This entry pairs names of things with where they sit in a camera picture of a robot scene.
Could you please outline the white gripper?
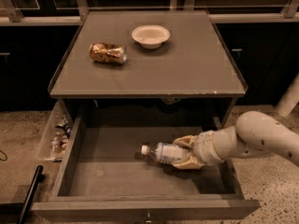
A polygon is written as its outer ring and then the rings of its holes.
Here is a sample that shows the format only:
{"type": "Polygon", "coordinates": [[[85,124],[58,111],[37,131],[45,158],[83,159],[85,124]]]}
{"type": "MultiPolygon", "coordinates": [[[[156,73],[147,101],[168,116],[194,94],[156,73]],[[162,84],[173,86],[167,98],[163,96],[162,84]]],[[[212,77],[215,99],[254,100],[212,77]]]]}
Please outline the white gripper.
{"type": "Polygon", "coordinates": [[[177,169],[191,170],[201,169],[205,165],[212,166],[223,163],[222,159],[214,147],[214,132],[208,131],[199,133],[198,135],[185,135],[173,141],[174,145],[179,147],[192,149],[194,156],[186,156],[179,161],[171,163],[177,169]]]}

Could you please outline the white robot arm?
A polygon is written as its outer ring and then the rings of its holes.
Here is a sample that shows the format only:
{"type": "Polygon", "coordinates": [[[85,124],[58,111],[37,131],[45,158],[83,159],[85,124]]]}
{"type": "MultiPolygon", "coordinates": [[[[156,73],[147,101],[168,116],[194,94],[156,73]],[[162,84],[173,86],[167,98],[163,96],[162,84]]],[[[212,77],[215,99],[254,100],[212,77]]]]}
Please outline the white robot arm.
{"type": "Polygon", "coordinates": [[[299,135],[258,111],[243,113],[235,126],[182,136],[173,143],[191,152],[172,162],[178,169],[201,169],[228,158],[263,158],[272,154],[299,166],[299,135]]]}

